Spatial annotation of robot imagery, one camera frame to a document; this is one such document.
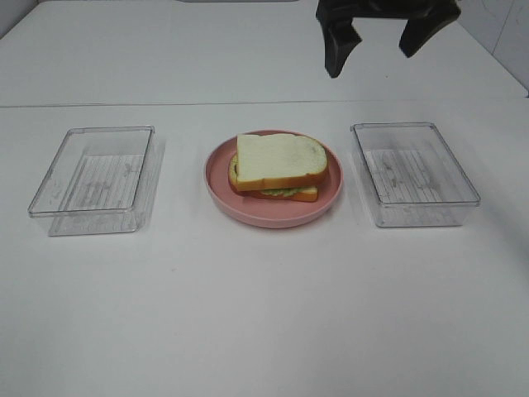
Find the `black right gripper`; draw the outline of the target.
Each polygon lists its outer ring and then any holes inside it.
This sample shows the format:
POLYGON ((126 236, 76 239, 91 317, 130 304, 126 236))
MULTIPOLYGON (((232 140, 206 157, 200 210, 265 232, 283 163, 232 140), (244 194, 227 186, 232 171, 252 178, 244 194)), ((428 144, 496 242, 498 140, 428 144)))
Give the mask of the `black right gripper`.
POLYGON ((409 20, 400 38, 399 48, 414 56, 438 31, 456 21, 461 10, 455 1, 319 1, 316 18, 323 25, 325 67, 337 78, 351 51, 362 42, 352 25, 359 18, 409 20))

